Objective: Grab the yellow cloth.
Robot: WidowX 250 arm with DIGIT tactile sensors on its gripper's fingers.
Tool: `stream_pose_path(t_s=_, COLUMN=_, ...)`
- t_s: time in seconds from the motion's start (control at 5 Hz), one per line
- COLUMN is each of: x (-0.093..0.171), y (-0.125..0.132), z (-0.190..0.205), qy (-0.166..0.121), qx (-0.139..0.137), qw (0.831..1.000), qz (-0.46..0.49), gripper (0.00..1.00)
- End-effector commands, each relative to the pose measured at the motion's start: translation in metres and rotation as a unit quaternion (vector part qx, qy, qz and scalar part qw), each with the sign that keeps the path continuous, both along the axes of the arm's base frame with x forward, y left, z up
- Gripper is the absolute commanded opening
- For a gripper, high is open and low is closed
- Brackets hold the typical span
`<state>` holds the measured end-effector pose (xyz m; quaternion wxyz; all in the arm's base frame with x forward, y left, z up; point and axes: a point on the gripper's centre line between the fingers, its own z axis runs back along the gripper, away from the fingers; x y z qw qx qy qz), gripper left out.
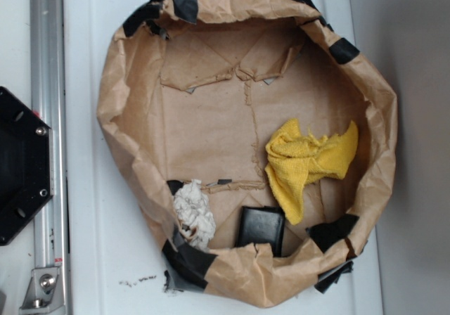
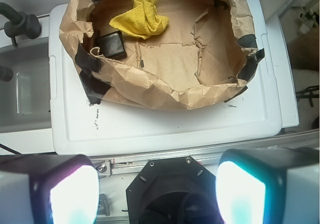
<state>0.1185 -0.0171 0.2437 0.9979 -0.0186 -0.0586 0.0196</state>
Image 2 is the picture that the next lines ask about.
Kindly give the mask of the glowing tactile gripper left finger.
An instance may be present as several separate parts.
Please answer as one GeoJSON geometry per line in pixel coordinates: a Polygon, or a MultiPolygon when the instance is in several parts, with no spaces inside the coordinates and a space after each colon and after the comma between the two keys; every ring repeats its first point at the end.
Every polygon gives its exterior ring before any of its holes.
{"type": "Polygon", "coordinates": [[[99,195],[98,172],[86,155],[0,157],[2,224],[93,224],[99,195]]]}

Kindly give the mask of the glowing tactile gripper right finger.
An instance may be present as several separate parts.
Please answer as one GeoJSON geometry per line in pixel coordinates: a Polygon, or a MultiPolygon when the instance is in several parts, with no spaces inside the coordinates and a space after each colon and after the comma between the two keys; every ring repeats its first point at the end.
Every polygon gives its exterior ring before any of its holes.
{"type": "Polygon", "coordinates": [[[216,170],[215,193],[226,224],[318,224],[320,152],[228,149],[216,170]]]}

